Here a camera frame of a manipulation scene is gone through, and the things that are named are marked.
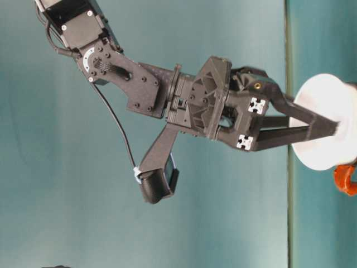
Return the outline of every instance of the bolt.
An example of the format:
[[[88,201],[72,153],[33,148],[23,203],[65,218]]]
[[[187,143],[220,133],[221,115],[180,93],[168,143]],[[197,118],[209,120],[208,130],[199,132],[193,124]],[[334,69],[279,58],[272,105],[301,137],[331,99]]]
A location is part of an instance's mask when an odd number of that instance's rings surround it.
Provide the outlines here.
[[[117,48],[117,50],[118,50],[120,53],[122,53],[122,52],[123,52],[123,49],[122,49],[122,47],[121,47],[121,46],[116,45],[116,48]]]
[[[257,84],[254,85],[254,88],[255,89],[260,89],[260,88],[262,88],[262,84],[261,83],[257,83]]]

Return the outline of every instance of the white disc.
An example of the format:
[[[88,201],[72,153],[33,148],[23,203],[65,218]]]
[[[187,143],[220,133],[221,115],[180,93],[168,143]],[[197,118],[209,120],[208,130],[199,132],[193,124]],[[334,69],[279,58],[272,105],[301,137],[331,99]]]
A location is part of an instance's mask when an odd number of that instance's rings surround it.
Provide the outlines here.
[[[304,165],[314,170],[326,170],[357,158],[356,88],[333,75],[319,74],[302,86],[295,103],[339,122],[334,136],[292,145]],[[305,125],[290,119],[290,127]]]

